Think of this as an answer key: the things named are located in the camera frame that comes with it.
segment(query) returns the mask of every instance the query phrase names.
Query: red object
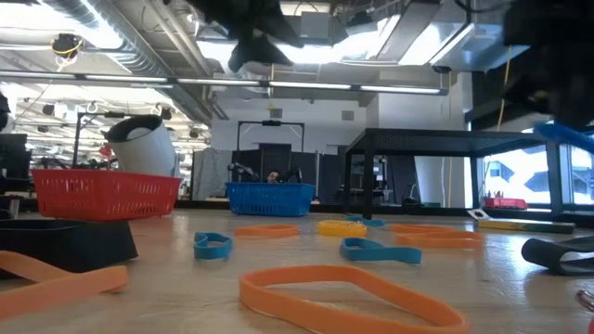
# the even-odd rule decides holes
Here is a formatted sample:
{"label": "red object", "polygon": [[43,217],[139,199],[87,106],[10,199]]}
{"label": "red object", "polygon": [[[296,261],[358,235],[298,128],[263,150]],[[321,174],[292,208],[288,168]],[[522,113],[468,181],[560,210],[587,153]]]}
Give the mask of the red object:
{"label": "red object", "polygon": [[526,201],[523,199],[484,199],[484,207],[490,209],[528,209]]}
{"label": "red object", "polygon": [[99,149],[99,153],[101,153],[101,155],[106,156],[106,157],[110,157],[111,156],[111,146],[110,144],[105,144],[104,146],[102,146]]}
{"label": "red object", "polygon": [[115,221],[171,213],[180,179],[139,173],[32,170],[44,217]]}

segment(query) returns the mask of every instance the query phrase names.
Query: wooden table surface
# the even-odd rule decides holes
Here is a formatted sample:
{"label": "wooden table surface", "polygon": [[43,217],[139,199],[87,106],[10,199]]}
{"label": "wooden table surface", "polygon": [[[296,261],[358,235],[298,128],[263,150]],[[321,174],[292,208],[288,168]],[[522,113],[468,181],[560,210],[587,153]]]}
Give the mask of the wooden table surface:
{"label": "wooden table surface", "polygon": [[[257,314],[239,302],[238,277],[275,266],[350,264],[429,294],[465,314],[473,333],[587,333],[592,314],[575,302],[579,289],[594,290],[588,277],[552,276],[527,263],[521,248],[528,238],[568,236],[486,230],[484,251],[423,249],[421,265],[398,262],[349,263],[340,238],[315,234],[316,222],[340,215],[300,219],[234,216],[229,212],[175,211],[169,218],[131,223],[140,256],[128,264],[130,282],[118,295],[102,294],[50,311],[0,323],[0,333],[308,333],[282,320]],[[453,225],[473,230],[460,218],[386,216],[388,223]],[[195,261],[197,231],[232,235],[237,226],[297,224],[298,237],[236,238],[227,261]],[[585,236],[580,231],[575,236]],[[369,238],[393,244],[393,234],[373,229]],[[7,289],[14,283],[1,283]],[[274,287],[330,307],[424,323],[414,315],[343,283]]]}

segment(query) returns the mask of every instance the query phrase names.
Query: blue rubber band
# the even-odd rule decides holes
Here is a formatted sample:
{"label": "blue rubber band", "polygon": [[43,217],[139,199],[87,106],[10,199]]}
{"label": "blue rubber band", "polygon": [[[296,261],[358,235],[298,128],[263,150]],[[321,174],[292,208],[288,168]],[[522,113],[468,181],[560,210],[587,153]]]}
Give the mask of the blue rubber band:
{"label": "blue rubber band", "polygon": [[360,222],[360,223],[363,223],[364,225],[371,226],[371,227],[382,227],[382,226],[386,225],[386,222],[384,222],[381,219],[366,219],[363,217],[351,216],[351,217],[346,217],[345,220],[347,220],[349,222]]}
{"label": "blue rubber band", "polygon": [[559,124],[537,124],[535,125],[534,132],[557,144],[571,144],[577,148],[594,153],[594,139],[567,126]]}
{"label": "blue rubber band", "polygon": [[[209,242],[220,242],[209,246]],[[233,249],[233,239],[212,232],[196,232],[194,235],[194,258],[198,260],[224,259],[229,257]]]}
{"label": "blue rubber band", "polygon": [[365,238],[344,238],[341,255],[349,261],[393,260],[417,264],[422,252],[410,247],[383,247],[379,242]]}

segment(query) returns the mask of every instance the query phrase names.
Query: plastic basket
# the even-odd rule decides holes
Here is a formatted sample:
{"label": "plastic basket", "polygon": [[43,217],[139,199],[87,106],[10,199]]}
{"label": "plastic basket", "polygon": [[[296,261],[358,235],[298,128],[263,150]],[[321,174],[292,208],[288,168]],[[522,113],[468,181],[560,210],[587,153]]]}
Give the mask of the plastic basket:
{"label": "plastic basket", "polygon": [[139,173],[32,170],[39,213],[88,221],[171,213],[180,179]]}
{"label": "plastic basket", "polygon": [[314,186],[304,184],[227,183],[231,211],[282,217],[309,213]]}

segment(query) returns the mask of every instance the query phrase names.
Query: black tray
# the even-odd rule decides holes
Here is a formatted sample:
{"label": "black tray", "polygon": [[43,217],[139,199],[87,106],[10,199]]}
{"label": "black tray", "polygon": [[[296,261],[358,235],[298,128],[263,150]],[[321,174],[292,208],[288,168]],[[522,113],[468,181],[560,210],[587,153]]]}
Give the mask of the black tray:
{"label": "black tray", "polygon": [[[14,251],[73,273],[84,273],[138,256],[126,221],[0,221],[0,251]],[[14,278],[0,270],[0,279]]]}

